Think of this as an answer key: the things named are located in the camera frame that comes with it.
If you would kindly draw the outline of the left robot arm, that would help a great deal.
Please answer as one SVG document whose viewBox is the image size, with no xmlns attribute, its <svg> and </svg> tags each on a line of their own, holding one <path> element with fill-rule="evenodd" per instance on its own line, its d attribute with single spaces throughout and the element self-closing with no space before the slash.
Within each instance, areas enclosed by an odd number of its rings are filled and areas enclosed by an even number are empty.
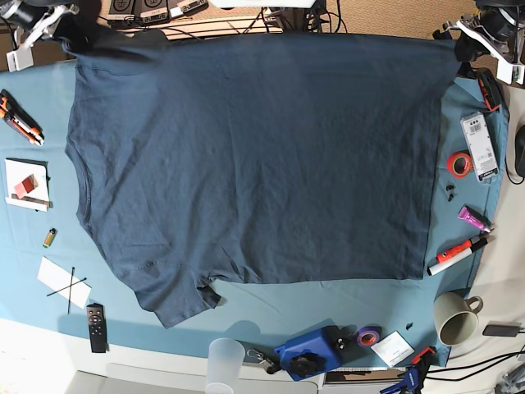
<svg viewBox="0 0 525 394">
<path fill-rule="evenodd" d="M 455 55 L 460 62 L 491 56 L 518 65 L 524 50 L 524 2 L 476 1 L 475 6 L 475 14 L 464 14 L 456 22 L 447 21 L 432 37 L 451 39 L 451 32 L 457 30 Z"/>
</svg>

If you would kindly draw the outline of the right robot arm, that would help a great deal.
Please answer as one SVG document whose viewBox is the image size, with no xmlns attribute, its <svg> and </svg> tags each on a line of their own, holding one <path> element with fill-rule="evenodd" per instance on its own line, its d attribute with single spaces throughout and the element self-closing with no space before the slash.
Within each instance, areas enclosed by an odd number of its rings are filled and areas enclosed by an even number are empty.
<svg viewBox="0 0 525 394">
<path fill-rule="evenodd" d="M 38 41 L 58 42 L 78 52 L 91 48 L 103 32 L 93 14 L 99 1 L 2 1 L 1 22 L 7 27 L 12 52 L 28 50 Z"/>
</svg>

